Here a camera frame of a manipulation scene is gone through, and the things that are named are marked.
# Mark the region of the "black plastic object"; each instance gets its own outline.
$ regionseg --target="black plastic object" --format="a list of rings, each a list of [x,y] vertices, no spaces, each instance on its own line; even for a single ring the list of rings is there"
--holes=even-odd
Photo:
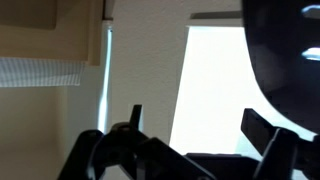
[[[319,0],[243,0],[252,67],[268,101],[291,121],[320,132],[320,62],[302,53],[320,47],[320,20],[303,9]]]
[[[262,139],[251,141],[263,154],[261,162],[241,155],[180,155],[136,128],[141,109],[135,106],[130,123],[115,124],[106,135],[97,130],[80,134],[59,180],[99,180],[113,165],[120,165],[132,180],[289,180],[294,168],[310,178],[319,177],[319,137],[313,143],[301,140],[294,132],[271,126],[253,110],[245,111],[242,128],[250,141],[265,131]]]

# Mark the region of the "beige wall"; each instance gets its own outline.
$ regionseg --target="beige wall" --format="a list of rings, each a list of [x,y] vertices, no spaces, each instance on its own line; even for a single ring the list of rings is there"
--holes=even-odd
[[[56,179],[57,89],[0,88],[1,179]]]
[[[0,152],[56,144],[56,88],[0,88]]]
[[[54,147],[1,154],[1,179],[55,180],[61,166],[57,156]]]
[[[7,26],[0,24],[0,54],[2,57],[19,57],[32,59],[58,59],[58,60],[73,60],[85,61],[90,64],[98,65],[100,53],[100,24],[102,21],[102,0],[56,0],[48,1],[44,4],[38,4],[39,0],[31,0],[28,3],[14,0],[8,8],[7,13],[0,15],[8,15],[14,10],[18,15],[11,16],[9,24],[14,21],[18,24],[27,24],[27,27],[34,25],[30,24],[30,20],[19,19],[23,14],[26,19],[37,21],[33,13],[19,11],[19,8],[25,7],[28,10],[36,11],[42,7],[46,10],[39,11],[38,16],[55,18],[54,28],[51,30],[25,28],[18,26]],[[50,4],[56,4],[57,8],[50,9]]]

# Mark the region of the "bright window light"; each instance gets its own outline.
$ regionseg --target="bright window light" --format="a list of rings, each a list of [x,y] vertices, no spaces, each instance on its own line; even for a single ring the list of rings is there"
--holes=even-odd
[[[302,9],[302,12],[303,12],[303,13],[306,13],[306,12],[312,10],[312,9],[318,10],[318,9],[320,9],[320,5],[307,6],[307,7],[305,7],[305,8]]]
[[[170,146],[181,154],[238,153],[261,159],[240,130],[245,108],[303,139],[315,135],[265,99],[254,78],[242,27],[190,27]],[[303,179],[301,172],[295,177]]]
[[[308,60],[320,61],[320,48],[309,48],[302,53],[302,56]]]
[[[100,97],[100,105],[99,105],[99,115],[98,115],[98,130],[105,133],[106,131],[106,121],[107,121],[107,93],[108,93],[108,85],[109,85],[109,70],[110,70],[110,60],[111,60],[111,42],[112,42],[112,30],[111,28],[107,28],[107,52],[106,52],[106,60],[101,63],[101,66],[104,68],[104,77],[103,77],[103,87],[102,93]]]
[[[302,9],[302,14],[305,18],[320,19],[320,5],[310,5]]]

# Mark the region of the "wall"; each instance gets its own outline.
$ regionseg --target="wall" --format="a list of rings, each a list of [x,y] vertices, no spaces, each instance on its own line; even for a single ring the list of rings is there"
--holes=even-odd
[[[56,144],[56,88],[0,88],[0,152]]]
[[[1,179],[56,179],[57,88],[0,88]]]
[[[4,0],[0,2],[0,24],[52,30],[56,26],[56,11],[56,0]]]
[[[55,180],[61,166],[57,157],[54,147],[1,154],[1,179]]]
[[[99,105],[106,65],[107,23],[102,23],[100,66],[86,66],[80,86],[60,87],[59,140],[60,155],[68,157],[79,134],[98,128]]]
[[[34,0],[28,2],[28,6],[25,6],[27,9],[30,8],[30,4],[36,3]],[[53,9],[56,10],[56,14],[52,17],[56,19],[54,20],[56,24],[54,29],[44,30],[0,24],[1,56],[74,60],[98,64],[99,58],[96,55],[99,54],[100,50],[99,35],[101,29],[99,26],[101,23],[100,18],[102,17],[102,0],[56,0],[56,2],[52,3],[57,3],[57,8]],[[25,13],[25,11],[18,10],[17,12],[17,14]],[[34,19],[31,15],[23,17]]]
[[[240,1],[118,0],[113,9],[109,124],[144,105],[144,132],[168,143],[192,13],[233,11]],[[125,179],[117,169],[106,179]]]

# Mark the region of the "window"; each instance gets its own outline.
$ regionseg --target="window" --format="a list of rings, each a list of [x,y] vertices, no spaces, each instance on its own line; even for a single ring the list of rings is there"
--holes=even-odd
[[[99,103],[99,115],[98,115],[98,129],[105,133],[107,113],[108,113],[108,85],[109,85],[109,73],[110,73],[110,61],[111,61],[111,46],[112,46],[112,26],[110,22],[106,21],[103,24],[103,33],[105,37],[106,54],[105,60],[101,61],[101,78],[102,87],[100,93]]]
[[[247,107],[301,138],[315,135],[265,99],[254,78],[243,27],[190,27],[170,146],[181,154],[238,153],[261,159],[240,131]],[[294,176],[304,177],[301,172]]]

